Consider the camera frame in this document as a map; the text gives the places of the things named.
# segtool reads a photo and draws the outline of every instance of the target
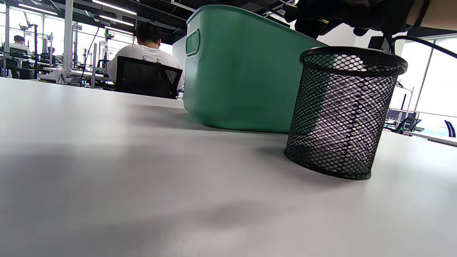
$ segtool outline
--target ceiling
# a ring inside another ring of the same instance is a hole
[[[74,0],[73,20],[85,24],[104,27],[94,18],[98,15],[115,17],[122,21],[135,24],[136,21],[148,21],[160,27],[163,34],[162,41],[173,44],[187,34],[187,19],[192,15],[192,11],[173,5],[172,0],[99,0],[102,2],[127,8],[137,13],[137,16],[118,11],[113,8],[105,7],[92,2],[92,0]],[[49,10],[58,13],[59,17],[64,18],[65,0],[7,0],[10,5],[17,6],[18,3],[34,6],[39,9]],[[281,15],[281,7],[285,1],[281,0],[175,0],[176,3],[198,9],[203,5],[223,4],[241,7],[278,23],[287,24],[269,16],[271,12]],[[121,30],[134,32],[134,27],[121,24],[119,22],[108,21],[111,27]]]

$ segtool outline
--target black hair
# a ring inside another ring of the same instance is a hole
[[[137,38],[142,42],[157,43],[161,39],[160,30],[154,24],[143,22],[137,26]]]
[[[25,38],[24,37],[21,37],[19,35],[16,35],[14,36],[14,42],[20,42],[20,41],[24,41],[25,42]]]

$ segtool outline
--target person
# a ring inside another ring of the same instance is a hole
[[[55,61],[61,64],[61,63],[62,63],[62,60],[61,60],[58,56],[55,56],[55,55],[54,55],[54,51],[55,51],[55,50],[56,50],[56,49],[55,49],[54,47],[51,49],[51,47],[48,46],[48,53],[49,53],[49,54],[52,54],[52,55],[53,55],[53,59],[55,58]]]
[[[10,48],[16,48],[16,49],[21,49],[21,50],[26,50],[27,55],[30,55],[33,57],[33,53],[30,51],[28,47],[24,45],[26,39],[24,37],[21,37],[19,35],[14,36],[14,43],[10,44]]]
[[[297,20],[296,30],[313,38],[341,23],[358,36],[368,29],[394,35],[410,26],[457,30],[456,0],[300,0],[296,6],[284,5],[285,19]]]
[[[129,45],[116,54],[113,60],[108,64],[106,70],[113,82],[116,82],[117,75],[117,57],[125,56],[149,62],[159,61],[163,65],[180,69],[179,63],[171,54],[168,54],[159,49],[162,43],[159,28],[151,23],[141,23],[137,27],[137,42],[138,45]],[[184,74],[178,84],[178,91],[184,87]]]

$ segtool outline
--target white shirt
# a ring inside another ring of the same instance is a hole
[[[153,62],[153,63],[160,62],[163,65],[181,69],[179,67],[179,63],[176,60],[176,58],[174,58],[169,53],[166,53],[160,49],[149,48],[149,47],[143,46],[143,45],[129,45],[129,46],[126,46],[126,47],[122,48],[121,50],[119,50],[119,52],[116,54],[114,59],[110,63],[108,63],[108,66],[106,69],[108,71],[108,75],[110,76],[110,79],[113,82],[116,82],[117,57],[118,56],[125,56],[125,57],[135,58],[135,59],[139,59],[139,60],[145,59],[146,61]],[[181,79],[179,80],[177,89],[180,90],[183,87],[184,87],[184,73],[181,75]]]
[[[27,55],[32,55],[32,52],[30,51],[30,49],[28,47],[26,47],[25,45],[21,45],[19,43],[16,43],[16,42],[10,43],[10,48],[26,50],[27,51]]]

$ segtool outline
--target black mesh pen holder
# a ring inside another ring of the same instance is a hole
[[[370,178],[395,83],[408,63],[353,47],[310,49],[300,61],[303,73],[284,154],[326,175]]]

